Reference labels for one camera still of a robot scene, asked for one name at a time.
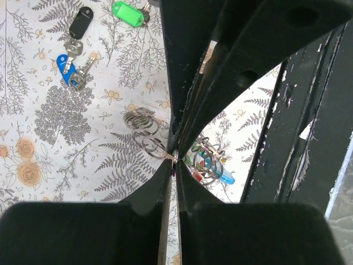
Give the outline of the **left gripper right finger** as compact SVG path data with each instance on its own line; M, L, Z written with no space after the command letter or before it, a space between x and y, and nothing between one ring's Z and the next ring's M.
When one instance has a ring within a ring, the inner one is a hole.
M324 216L305 204L227 204L175 165L182 264L343 264Z

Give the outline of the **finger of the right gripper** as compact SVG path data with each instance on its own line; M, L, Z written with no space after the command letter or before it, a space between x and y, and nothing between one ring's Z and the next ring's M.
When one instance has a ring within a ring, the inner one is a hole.
M352 18L352 1L259 1L213 50L180 136L186 154L201 130L287 57Z
M225 1L160 1L171 101L168 146L177 146L188 93Z

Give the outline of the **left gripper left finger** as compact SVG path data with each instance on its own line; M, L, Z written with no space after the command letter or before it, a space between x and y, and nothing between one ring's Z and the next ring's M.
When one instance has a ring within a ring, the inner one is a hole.
M164 264L171 160L117 203L22 202L1 217L2 264Z

